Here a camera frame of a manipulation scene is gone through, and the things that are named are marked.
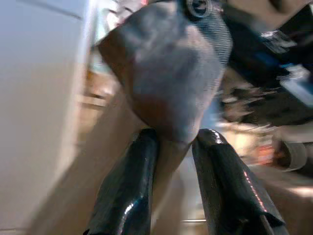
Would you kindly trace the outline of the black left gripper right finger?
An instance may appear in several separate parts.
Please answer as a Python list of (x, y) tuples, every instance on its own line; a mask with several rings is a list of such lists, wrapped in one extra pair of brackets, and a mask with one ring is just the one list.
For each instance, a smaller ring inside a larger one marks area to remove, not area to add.
[(204, 216), (211, 235), (284, 235), (286, 224), (257, 177), (219, 132), (192, 143)]

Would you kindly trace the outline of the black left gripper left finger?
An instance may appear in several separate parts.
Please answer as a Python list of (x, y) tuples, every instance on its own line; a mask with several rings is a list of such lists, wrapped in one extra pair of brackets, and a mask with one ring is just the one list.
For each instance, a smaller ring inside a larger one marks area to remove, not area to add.
[(105, 177), (97, 195), (86, 235), (148, 235), (154, 172), (159, 140), (142, 129), (122, 160)]

